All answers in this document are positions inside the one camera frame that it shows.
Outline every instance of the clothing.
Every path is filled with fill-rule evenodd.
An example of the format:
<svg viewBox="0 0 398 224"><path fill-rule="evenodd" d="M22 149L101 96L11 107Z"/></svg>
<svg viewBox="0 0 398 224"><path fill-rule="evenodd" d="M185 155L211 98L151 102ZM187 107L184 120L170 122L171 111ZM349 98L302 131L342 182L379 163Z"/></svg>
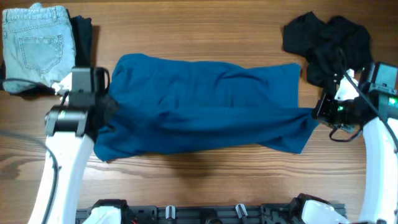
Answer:
<svg viewBox="0 0 398 224"><path fill-rule="evenodd" d="M7 78L22 78L51 86L65 78L75 65L72 27L63 6L2 12L3 54ZM11 93L28 90L26 82L4 82Z"/></svg>
<svg viewBox="0 0 398 224"><path fill-rule="evenodd" d="M308 12L284 27L283 48L307 59L309 83L335 94L336 84L343 78L342 60L346 65L344 71L349 68L358 71L372 62L370 39L365 27L342 16L335 16L326 24ZM343 50L344 58L338 49Z"/></svg>
<svg viewBox="0 0 398 224"><path fill-rule="evenodd" d="M300 153L318 125L298 108L300 66L245 69L224 62L123 56L109 94L119 111L100 130L103 161L259 143Z"/></svg>
<svg viewBox="0 0 398 224"><path fill-rule="evenodd" d="M93 25L91 18L76 16L70 19L73 36L76 45L75 65L77 67L89 67L91 57L91 43L93 40Z"/></svg>

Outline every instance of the black cloth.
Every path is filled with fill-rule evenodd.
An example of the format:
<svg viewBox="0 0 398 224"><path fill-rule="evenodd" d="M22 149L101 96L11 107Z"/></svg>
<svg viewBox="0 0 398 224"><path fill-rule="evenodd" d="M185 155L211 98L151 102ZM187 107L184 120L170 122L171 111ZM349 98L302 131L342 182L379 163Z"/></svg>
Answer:
<svg viewBox="0 0 398 224"><path fill-rule="evenodd" d="M76 58L75 66L90 66L91 43L93 41L93 25L91 18L76 16L70 19L73 37L75 38Z"/></svg>
<svg viewBox="0 0 398 224"><path fill-rule="evenodd" d="M308 12L284 27L283 48L307 59L310 64L307 81L310 84L334 94L336 84L343 78L342 63L345 69L358 71L372 62L370 40L364 26L342 16L332 17L324 23L313 12ZM339 49L343 50L344 57L338 53Z"/></svg>

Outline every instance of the jeans waistband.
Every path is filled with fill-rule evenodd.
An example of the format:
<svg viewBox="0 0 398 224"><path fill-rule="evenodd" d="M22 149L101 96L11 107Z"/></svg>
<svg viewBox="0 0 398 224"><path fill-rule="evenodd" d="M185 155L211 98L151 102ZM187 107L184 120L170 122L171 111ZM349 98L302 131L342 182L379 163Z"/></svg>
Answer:
<svg viewBox="0 0 398 224"><path fill-rule="evenodd" d="M69 19L67 10L63 6L54 6L39 9L6 9L2 12L3 23L18 19Z"/></svg>

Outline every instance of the robotic arm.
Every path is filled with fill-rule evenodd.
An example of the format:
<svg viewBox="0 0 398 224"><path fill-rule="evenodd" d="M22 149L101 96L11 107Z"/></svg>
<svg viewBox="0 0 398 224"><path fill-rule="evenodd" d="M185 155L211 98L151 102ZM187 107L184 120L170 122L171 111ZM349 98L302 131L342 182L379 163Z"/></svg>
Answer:
<svg viewBox="0 0 398 224"><path fill-rule="evenodd" d="M359 87L398 133L398 97L394 89L398 68L384 63L373 65L361 77ZM54 106L45 117L48 151L39 193L29 224L74 223L84 168L93 152L97 131L118 109L107 94L103 68L74 68L69 104ZM333 130L352 132L363 127L366 143L366 191L359 221L395 224L398 204L397 149L383 122L364 103L336 100L323 92L313 117ZM166 209L167 223L178 223L175 208ZM244 206L236 206L243 224L248 223ZM326 201L315 197L294 198L285 223L350 223ZM118 200L97 203L86 224L131 223L131 211Z"/></svg>

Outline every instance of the wooden surface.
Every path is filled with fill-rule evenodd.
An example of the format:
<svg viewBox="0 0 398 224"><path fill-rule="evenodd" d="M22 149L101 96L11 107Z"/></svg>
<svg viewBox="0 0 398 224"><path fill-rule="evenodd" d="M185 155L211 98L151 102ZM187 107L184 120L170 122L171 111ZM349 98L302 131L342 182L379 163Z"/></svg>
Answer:
<svg viewBox="0 0 398 224"><path fill-rule="evenodd" d="M3 2L2 6L13 4ZM325 21L342 15L365 25L373 38L374 58L398 63L395 0L72 1L63 5L71 16L93 19L98 44L93 58L111 72L122 55L134 52L179 60L219 60L244 67L298 62L305 68L304 58L282 51L281 27L307 11ZM301 79L300 106L314 107L318 92ZM44 141L44 114L57 103L57 98L25 101L1 93L0 128ZM125 198L130 205L258 205L289 202L303 192L345 203L349 218L356 219L365 185L363 138L336 143L329 140L329 132L319 126L301 155L250 145L194 154L137 156L107 164L93 154L78 207L89 207L101 198ZM44 154L31 142L0 137L0 223L28 221Z"/></svg>

